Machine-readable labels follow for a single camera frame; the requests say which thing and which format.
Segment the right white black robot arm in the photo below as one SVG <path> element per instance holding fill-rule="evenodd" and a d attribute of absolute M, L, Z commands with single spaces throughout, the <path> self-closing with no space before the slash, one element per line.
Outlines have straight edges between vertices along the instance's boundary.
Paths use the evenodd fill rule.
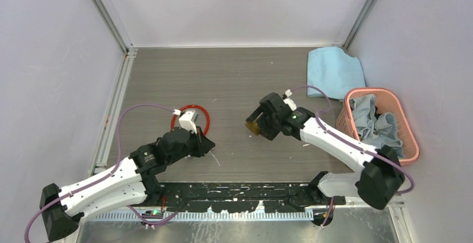
<path fill-rule="evenodd" d="M 324 204 L 331 197 L 359 197 L 377 210 L 384 209 L 399 193 L 406 175 L 390 147 L 377 148 L 338 131 L 320 119 L 318 113 L 297 106 L 289 94 L 270 93 L 245 120 L 255 135 L 273 140 L 278 134 L 314 145 L 352 171 L 322 172 L 310 188 L 310 199 Z"/>

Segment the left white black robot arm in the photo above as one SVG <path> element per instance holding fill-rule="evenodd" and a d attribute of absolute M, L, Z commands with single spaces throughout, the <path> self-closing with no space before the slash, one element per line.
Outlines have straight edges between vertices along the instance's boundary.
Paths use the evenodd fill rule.
<path fill-rule="evenodd" d="M 43 188 L 40 213 L 47 239 L 56 241 L 102 213 L 146 202 L 157 205 L 163 189 L 156 175 L 180 159 L 200 158 L 215 147 L 201 129 L 175 128 L 153 143 L 140 146 L 118 165 L 69 186 Z"/>

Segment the brass padlock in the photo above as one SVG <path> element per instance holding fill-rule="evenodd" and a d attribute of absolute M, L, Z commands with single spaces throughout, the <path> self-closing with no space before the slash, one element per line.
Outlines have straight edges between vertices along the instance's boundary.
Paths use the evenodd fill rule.
<path fill-rule="evenodd" d="M 251 131 L 253 135 L 260 135 L 260 128 L 256 121 L 246 121 L 245 126 Z"/>

